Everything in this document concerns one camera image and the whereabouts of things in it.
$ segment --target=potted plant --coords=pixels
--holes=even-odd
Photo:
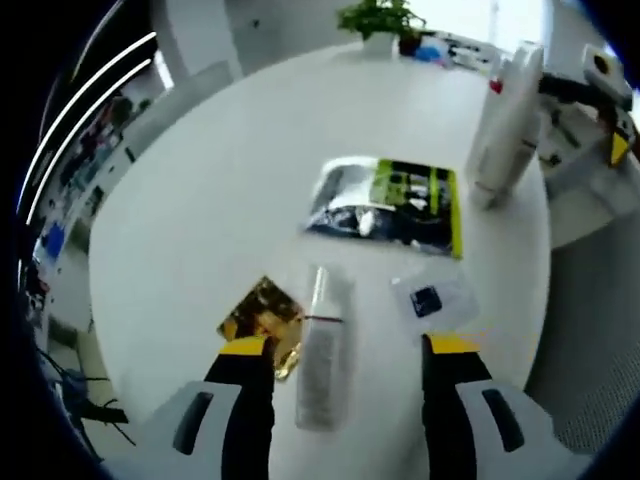
[[[426,24],[407,0],[361,0],[338,10],[338,28],[362,35],[365,51],[376,55],[391,55],[394,37],[413,36],[414,20]]]

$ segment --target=white pot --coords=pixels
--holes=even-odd
[[[371,57],[391,57],[395,35],[388,32],[376,32],[364,41],[362,51]]]

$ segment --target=gray floor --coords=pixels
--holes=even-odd
[[[555,250],[528,393],[572,450],[593,453],[640,391],[640,213]]]

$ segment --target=gold foil packet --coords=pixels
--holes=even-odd
[[[273,339],[276,380],[289,376],[300,357],[304,311],[271,279],[262,277],[218,327],[227,341],[253,335]]]

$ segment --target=table surface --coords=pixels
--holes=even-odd
[[[223,344],[217,326],[261,275],[306,304],[309,265],[340,265],[355,284],[350,415],[337,433],[298,430],[297,372],[276,384],[271,478],[425,478],[419,342],[390,280],[453,260],[299,227],[332,158],[396,158],[462,175],[485,94],[486,80],[469,71],[336,47],[236,83],[166,131],[108,197],[91,237],[96,330],[129,418],[144,421],[204,378]],[[542,173],[533,162],[499,211],[477,211],[460,183],[461,266],[481,310],[462,330],[479,334],[495,378],[524,387],[549,284]]]

